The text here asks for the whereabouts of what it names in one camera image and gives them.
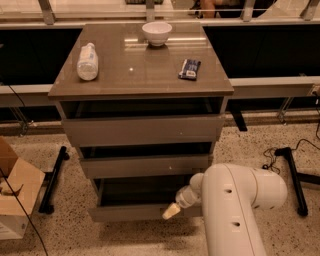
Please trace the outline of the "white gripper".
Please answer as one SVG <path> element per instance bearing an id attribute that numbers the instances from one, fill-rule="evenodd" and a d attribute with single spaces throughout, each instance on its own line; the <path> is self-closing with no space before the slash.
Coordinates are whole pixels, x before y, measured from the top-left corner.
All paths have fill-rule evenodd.
<path id="1" fill-rule="evenodd" d="M 168 220 L 177 215 L 181 208 L 186 209 L 201 204 L 201 194 L 190 185 L 182 187 L 175 196 L 175 202 L 171 203 L 162 214 L 162 218 Z"/>

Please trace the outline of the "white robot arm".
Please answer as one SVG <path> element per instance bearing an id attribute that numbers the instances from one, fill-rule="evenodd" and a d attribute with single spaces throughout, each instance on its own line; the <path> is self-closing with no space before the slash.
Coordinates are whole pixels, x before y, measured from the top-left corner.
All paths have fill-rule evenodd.
<path id="1" fill-rule="evenodd" d="M 281 207 L 287 186 L 279 174 L 230 163 L 192 176 L 162 214 L 202 207 L 208 256 L 267 256 L 253 211 Z"/>

